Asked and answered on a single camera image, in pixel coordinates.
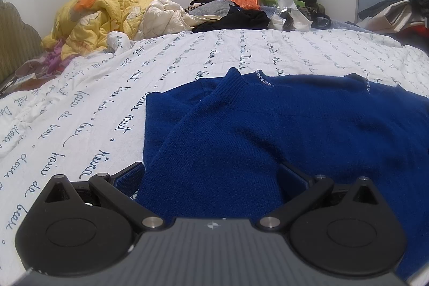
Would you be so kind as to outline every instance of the gray ridged panel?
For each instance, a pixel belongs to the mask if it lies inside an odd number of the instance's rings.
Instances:
[[[124,260],[102,272],[73,278],[31,272],[17,283],[17,286],[140,285],[406,286],[393,274],[365,280],[322,274],[299,260],[281,235],[262,233],[248,220],[182,218],[167,230],[143,234]]]

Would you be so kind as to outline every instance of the bed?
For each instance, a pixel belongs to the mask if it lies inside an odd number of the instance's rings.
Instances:
[[[116,33],[117,47],[127,38]],[[357,73],[429,97],[428,56],[382,35],[346,29],[181,32],[130,50],[72,60],[61,76],[0,100],[0,284],[24,273],[14,235],[52,175],[87,180],[142,160],[145,100],[230,67],[268,76]],[[421,272],[413,286],[425,285]]]

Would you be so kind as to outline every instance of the blue sweater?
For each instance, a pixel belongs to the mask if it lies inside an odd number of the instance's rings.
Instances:
[[[147,96],[137,202],[173,217],[249,217],[284,201],[288,160],[336,183],[370,177],[402,223],[408,277],[429,259],[429,100],[346,77],[199,79]]]

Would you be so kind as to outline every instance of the wooden headboard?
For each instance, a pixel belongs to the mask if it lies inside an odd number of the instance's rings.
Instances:
[[[42,53],[37,31],[22,22],[11,3],[0,0],[0,83],[25,61]]]

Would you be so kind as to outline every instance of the green chair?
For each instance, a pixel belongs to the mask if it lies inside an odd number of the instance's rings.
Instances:
[[[268,7],[277,7],[278,2],[277,0],[261,0],[266,6]],[[301,1],[293,1],[296,5],[299,5],[300,7],[305,7],[305,3]]]

